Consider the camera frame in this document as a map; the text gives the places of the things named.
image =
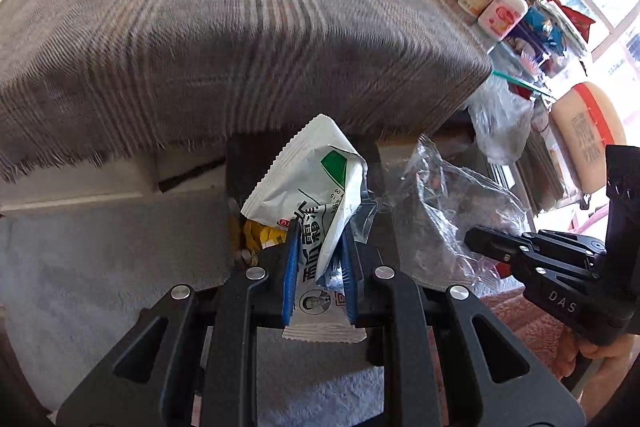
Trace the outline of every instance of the gray carpet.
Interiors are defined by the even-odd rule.
[[[172,285],[230,268],[221,192],[0,219],[0,302],[36,395],[54,410]],[[382,411],[382,371],[365,344],[258,332],[258,423],[353,425]]]

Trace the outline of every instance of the striped fabric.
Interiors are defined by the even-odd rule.
[[[439,0],[3,0],[0,174],[235,132],[431,133],[488,76]]]

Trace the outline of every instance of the clear plastic bag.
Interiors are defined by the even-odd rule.
[[[371,225],[373,225],[373,219],[376,217],[378,211],[378,202],[371,200],[365,183],[362,183],[363,190],[360,194],[361,202],[357,210],[351,216],[348,227],[351,227],[353,233],[353,240],[358,243],[366,243],[369,239],[369,232]],[[318,279],[318,285],[328,290],[337,291],[344,295],[344,284],[342,283],[342,263],[340,262],[340,256],[336,255],[334,251],[329,266],[320,279]]]
[[[526,211],[516,196],[477,172],[444,161],[425,136],[385,205],[391,208],[402,271],[441,291],[451,284],[466,285],[476,295],[499,288],[495,261],[464,244],[471,227],[527,230]]]
[[[466,103],[478,147],[490,163],[511,165],[522,156],[533,102],[511,92],[505,79],[492,74]]]

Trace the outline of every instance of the human hand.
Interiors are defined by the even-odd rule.
[[[588,381],[582,393],[580,404],[587,419],[593,418],[604,407],[626,377],[635,337],[625,334],[610,346],[596,346],[586,339],[577,337],[567,327],[562,330],[556,359],[552,365],[552,372],[556,378],[572,374],[578,353],[592,360],[604,359],[602,366]]]

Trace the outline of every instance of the snack packet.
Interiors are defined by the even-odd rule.
[[[282,334],[286,339],[356,343],[367,336],[366,330],[350,324],[344,291],[327,289],[315,281],[319,253],[334,215],[332,204],[316,206],[303,214],[294,308]]]
[[[271,168],[242,206],[242,215],[268,227],[286,230],[305,210],[327,205],[333,219],[323,220],[324,241],[315,269],[324,274],[340,234],[360,205],[367,163],[335,122],[319,114],[278,154]]]

